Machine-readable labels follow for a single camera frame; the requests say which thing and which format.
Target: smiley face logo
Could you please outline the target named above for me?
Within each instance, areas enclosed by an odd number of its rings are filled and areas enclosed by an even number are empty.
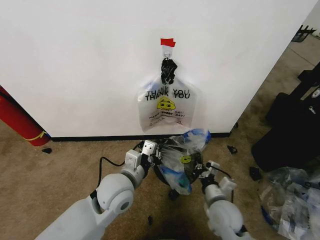
[[[183,164],[188,164],[190,163],[192,160],[191,156],[182,156],[180,158],[180,161],[183,163]]]
[[[156,108],[161,109],[161,110],[174,110],[174,109],[176,109],[176,106],[173,101],[171,101],[169,98],[164,96],[164,97],[160,98]]]

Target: black tape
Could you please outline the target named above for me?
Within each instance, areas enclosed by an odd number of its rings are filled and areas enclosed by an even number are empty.
[[[161,81],[164,85],[174,83],[175,70],[177,67],[177,64],[175,64],[172,59],[163,59],[161,65]]]

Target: red pole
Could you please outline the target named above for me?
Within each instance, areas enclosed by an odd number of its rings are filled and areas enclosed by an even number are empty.
[[[0,119],[33,146],[46,144],[50,137],[7,91],[0,86]]]

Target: clear plastic bag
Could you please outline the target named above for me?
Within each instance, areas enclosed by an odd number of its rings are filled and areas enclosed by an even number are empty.
[[[140,125],[143,131],[158,125],[191,127],[197,101],[196,89],[175,76],[178,67],[173,60],[173,38],[161,39],[163,61],[161,75],[138,93]]]
[[[261,208],[267,222],[278,230],[281,223],[282,207],[285,203],[287,194],[292,194],[301,186],[308,182],[308,175],[303,169],[293,167],[282,167],[265,174],[260,183],[258,194],[261,201]]]
[[[291,240],[320,239],[320,190],[310,188],[319,180],[315,172],[282,167],[260,183],[262,213],[279,234]]]
[[[189,195],[191,193],[191,184],[184,172],[174,171],[164,165],[160,165],[159,169],[172,189],[181,195]]]
[[[138,94],[140,125],[144,131],[156,125],[191,126],[197,101],[196,91],[177,77],[163,84],[157,77]]]
[[[172,136],[161,144],[162,165],[159,169],[171,188],[179,194],[191,193],[191,183],[197,178],[193,171],[197,164],[203,163],[201,151],[210,139],[209,131],[193,129],[182,135]]]
[[[301,240],[310,232],[308,204],[295,195],[287,195],[278,233],[290,240]]]

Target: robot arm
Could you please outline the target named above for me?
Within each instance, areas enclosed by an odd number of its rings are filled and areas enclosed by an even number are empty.
[[[99,240],[105,228],[126,212],[134,200],[135,189],[147,175],[148,158],[157,148],[146,140],[142,153],[129,150],[120,173],[105,176],[87,198],[75,202],[51,223],[36,240]]]
[[[208,171],[200,175],[202,191],[205,197],[204,209],[208,217],[208,227],[223,240],[254,240],[244,226],[239,209],[227,197],[236,184],[224,177],[220,183],[215,181],[219,164],[209,161]]]

